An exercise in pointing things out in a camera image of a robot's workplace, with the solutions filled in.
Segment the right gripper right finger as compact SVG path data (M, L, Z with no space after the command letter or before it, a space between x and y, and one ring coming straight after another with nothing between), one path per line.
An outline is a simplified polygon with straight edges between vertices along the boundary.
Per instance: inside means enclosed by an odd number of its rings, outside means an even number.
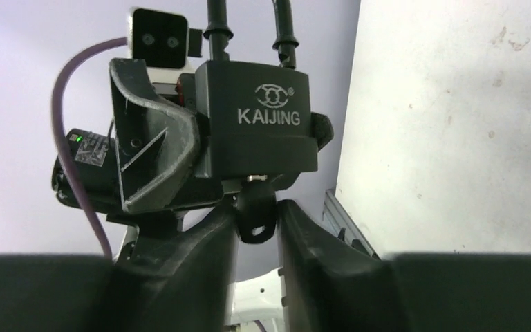
M531 255L372 258L278 204L289 331L531 332Z

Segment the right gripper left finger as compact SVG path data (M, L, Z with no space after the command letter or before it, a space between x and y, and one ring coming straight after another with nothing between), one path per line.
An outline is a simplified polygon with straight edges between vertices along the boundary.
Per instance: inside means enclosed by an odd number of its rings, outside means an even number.
M0 331L222 331L236 210L128 261L0 255Z

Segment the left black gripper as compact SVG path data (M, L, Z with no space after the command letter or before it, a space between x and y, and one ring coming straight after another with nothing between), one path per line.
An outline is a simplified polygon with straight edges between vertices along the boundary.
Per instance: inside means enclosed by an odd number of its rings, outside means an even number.
M213 205L241 191L245 182L281 176L203 178L196 169L207 143L202 116L196 109L195 75L182 83L183 105L159 96L140 59L109 63L115 120L115 150L122 209L129 214L188 210Z

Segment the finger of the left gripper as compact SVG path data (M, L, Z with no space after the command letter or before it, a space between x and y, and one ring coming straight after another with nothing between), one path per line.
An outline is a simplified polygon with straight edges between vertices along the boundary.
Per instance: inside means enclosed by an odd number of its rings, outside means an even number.
M334 138L332 122L327 115L312 112L310 127L311 133L317 141L318 151L321 151Z

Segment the black-headed key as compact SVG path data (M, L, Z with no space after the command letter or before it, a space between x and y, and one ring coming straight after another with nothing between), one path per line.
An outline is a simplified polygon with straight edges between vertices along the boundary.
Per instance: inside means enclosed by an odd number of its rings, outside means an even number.
M236 226L243 243L260 244L274 236L277 199L268 179L245 182L236 196Z

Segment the black padlock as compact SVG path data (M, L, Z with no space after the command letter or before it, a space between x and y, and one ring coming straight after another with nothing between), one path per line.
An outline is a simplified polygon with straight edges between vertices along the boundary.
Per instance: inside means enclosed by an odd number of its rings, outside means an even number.
M204 36L211 57L195 73L196 109L207 149L196 173L233 179L313 172L318 146L311 131L310 86L296 69L289 1L275 1L279 64L232 61L226 48L233 34L224 1L209 1Z

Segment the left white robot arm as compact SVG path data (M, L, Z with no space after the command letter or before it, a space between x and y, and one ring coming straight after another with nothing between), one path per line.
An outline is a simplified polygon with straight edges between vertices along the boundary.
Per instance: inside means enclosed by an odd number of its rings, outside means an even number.
M269 239L275 193L317 169L334 136L310 110L308 76L247 62L202 64L160 91L141 59L110 65L116 136L65 140L59 201L133 226L93 331L221 331L235 234Z

